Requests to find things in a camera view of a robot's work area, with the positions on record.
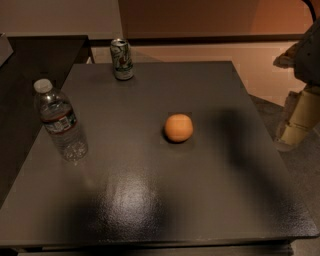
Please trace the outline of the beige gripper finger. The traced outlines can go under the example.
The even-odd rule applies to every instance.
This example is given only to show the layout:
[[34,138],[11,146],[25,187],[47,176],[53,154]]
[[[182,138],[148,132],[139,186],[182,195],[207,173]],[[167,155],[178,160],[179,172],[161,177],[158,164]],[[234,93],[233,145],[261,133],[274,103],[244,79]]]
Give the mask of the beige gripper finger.
[[291,151],[319,122],[320,87],[307,85],[299,93],[290,91],[276,130],[276,148],[281,152]]

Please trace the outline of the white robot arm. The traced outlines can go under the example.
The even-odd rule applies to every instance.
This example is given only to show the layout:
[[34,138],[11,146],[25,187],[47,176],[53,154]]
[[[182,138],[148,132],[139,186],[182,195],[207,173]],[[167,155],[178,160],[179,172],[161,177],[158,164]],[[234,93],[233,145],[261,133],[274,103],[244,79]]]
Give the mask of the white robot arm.
[[274,143],[279,151],[297,147],[320,122],[320,19],[317,18],[302,39],[273,62],[279,68],[292,68],[294,77],[306,84],[298,93],[290,91]]

